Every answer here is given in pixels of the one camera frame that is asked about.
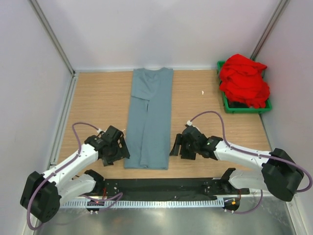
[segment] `gray cloth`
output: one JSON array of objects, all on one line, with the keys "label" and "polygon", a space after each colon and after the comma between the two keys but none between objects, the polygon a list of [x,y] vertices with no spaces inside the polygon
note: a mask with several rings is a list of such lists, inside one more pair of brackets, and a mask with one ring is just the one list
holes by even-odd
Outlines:
[{"label": "gray cloth", "polygon": [[172,81],[172,69],[134,70],[125,168],[168,169]]}]

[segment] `white wall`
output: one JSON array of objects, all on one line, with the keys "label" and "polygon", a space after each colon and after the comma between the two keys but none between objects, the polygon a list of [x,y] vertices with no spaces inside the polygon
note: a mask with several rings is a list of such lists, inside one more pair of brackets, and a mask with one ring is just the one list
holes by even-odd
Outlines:
[{"label": "white wall", "polygon": [[0,1],[0,234],[20,235],[27,176],[43,171],[70,81],[26,0]]},{"label": "white wall", "polygon": [[[273,110],[263,115],[271,145],[313,174],[313,1],[292,0],[257,60],[268,65]],[[300,194],[313,234],[313,189]]]},{"label": "white wall", "polygon": [[278,0],[38,0],[77,70],[209,68],[250,56]]}]

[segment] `red towel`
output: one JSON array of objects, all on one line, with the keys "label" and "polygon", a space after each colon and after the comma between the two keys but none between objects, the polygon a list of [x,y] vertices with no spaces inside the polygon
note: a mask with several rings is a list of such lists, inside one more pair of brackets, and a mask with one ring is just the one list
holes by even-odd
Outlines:
[{"label": "red towel", "polygon": [[242,55],[233,55],[225,62],[220,72],[220,90],[225,92],[231,102],[241,102],[256,109],[265,108],[269,87],[261,74],[266,68],[266,65]]}]

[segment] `wooden table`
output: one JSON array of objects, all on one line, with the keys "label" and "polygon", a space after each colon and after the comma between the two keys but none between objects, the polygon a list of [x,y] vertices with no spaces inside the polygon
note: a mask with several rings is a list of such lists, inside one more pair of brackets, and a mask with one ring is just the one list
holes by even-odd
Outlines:
[{"label": "wooden table", "polygon": [[[89,122],[103,130],[113,125],[120,130],[125,130],[124,133],[127,134],[132,75],[133,72],[79,75],[58,162],[77,150],[78,145],[71,130],[74,122]],[[248,148],[269,150],[259,115],[224,112],[215,70],[174,72],[171,148],[176,134],[183,131],[184,124],[196,114],[206,110],[214,110],[222,114],[226,137],[230,142]],[[202,115],[193,124],[207,137],[222,136],[221,123],[215,114]],[[96,133],[88,126],[78,126],[77,132],[82,142]],[[103,167],[99,160],[86,169],[93,169],[105,178],[125,179],[221,177],[229,167],[244,169],[230,162],[205,159],[202,156],[197,156],[195,161],[171,156],[168,170],[124,169],[123,164],[121,160],[115,162],[113,166]]]}]

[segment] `green basket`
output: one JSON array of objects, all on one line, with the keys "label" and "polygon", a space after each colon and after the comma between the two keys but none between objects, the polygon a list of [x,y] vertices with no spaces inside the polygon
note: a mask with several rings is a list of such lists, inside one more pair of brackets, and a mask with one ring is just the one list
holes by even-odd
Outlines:
[{"label": "green basket", "polygon": [[[217,62],[218,75],[220,76],[221,68],[225,64],[225,61]],[[270,100],[267,99],[265,108],[254,109],[254,108],[230,108],[228,106],[228,101],[224,92],[222,92],[222,99],[224,104],[225,112],[228,114],[262,114],[272,110],[272,104]]]}]

